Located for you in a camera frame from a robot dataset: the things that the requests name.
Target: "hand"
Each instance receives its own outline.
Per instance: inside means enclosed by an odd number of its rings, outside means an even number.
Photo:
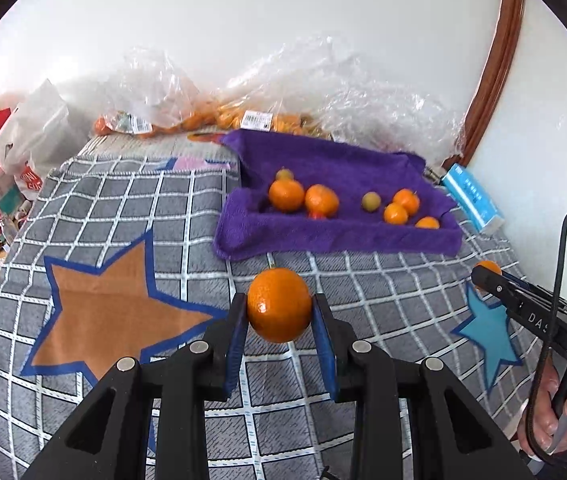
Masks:
[[[534,436],[537,439],[539,445],[547,450],[552,444],[552,435],[557,431],[559,421],[555,416],[555,412],[552,409],[551,399],[554,394],[557,393],[559,389],[559,375],[552,364],[552,359],[548,358],[541,375],[541,384],[539,386],[539,393],[537,394],[537,403],[534,407]],[[534,455],[534,451],[528,444],[528,439],[525,436],[525,418],[528,412],[526,408],[525,412],[521,416],[519,421],[519,427],[517,428],[517,437],[519,438],[519,443],[521,448],[529,455]],[[567,399],[564,404],[564,414],[567,415]],[[555,453],[560,453],[567,450],[567,431],[561,442],[557,446]]]

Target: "orange star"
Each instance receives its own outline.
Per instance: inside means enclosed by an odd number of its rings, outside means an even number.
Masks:
[[[22,375],[81,371],[94,383],[119,358],[149,362],[151,355],[188,341],[226,313],[156,290],[152,231],[103,267],[44,260],[55,310]]]

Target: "wooden frame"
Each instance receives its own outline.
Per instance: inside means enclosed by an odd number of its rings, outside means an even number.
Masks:
[[[465,138],[461,156],[454,156],[445,161],[449,169],[458,162],[467,166],[474,155],[487,125],[492,118],[503,85],[510,72],[515,50],[519,41],[523,7],[525,0],[502,0],[495,38],[486,61],[477,93],[475,94],[465,121]]]

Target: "gray plaid blanket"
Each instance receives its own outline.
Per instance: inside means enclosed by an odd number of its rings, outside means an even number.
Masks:
[[[451,329],[470,314],[465,283],[479,260],[522,276],[507,240],[483,237],[461,210],[465,232],[456,258],[435,254],[273,253],[242,262],[212,251],[217,219],[238,186],[231,170],[177,173],[166,161],[75,158],[53,171],[0,271],[0,479],[16,479],[89,392],[81,373],[21,376],[53,305],[42,258],[100,266],[149,228],[157,289],[227,308],[235,292],[269,264],[289,267],[323,292],[335,317],[396,358],[439,356],[501,428],[524,401],[538,348],[513,326],[521,367],[502,367],[487,394],[481,352]],[[159,407],[153,410],[156,425]],[[404,465],[411,444],[403,404]],[[347,478],[355,409],[324,391],[313,336],[269,344],[249,330],[240,381],[226,403],[206,406],[210,478],[316,479],[324,465]],[[154,478],[148,450],[147,475]]]

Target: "blue star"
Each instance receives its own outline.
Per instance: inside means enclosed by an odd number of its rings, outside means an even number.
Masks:
[[[508,315],[505,306],[500,301],[487,305],[470,281],[466,284],[466,296],[472,315],[451,332],[467,338],[483,350],[484,378],[487,393],[490,394],[497,382],[501,365],[521,366],[522,361],[515,353],[508,334]]]

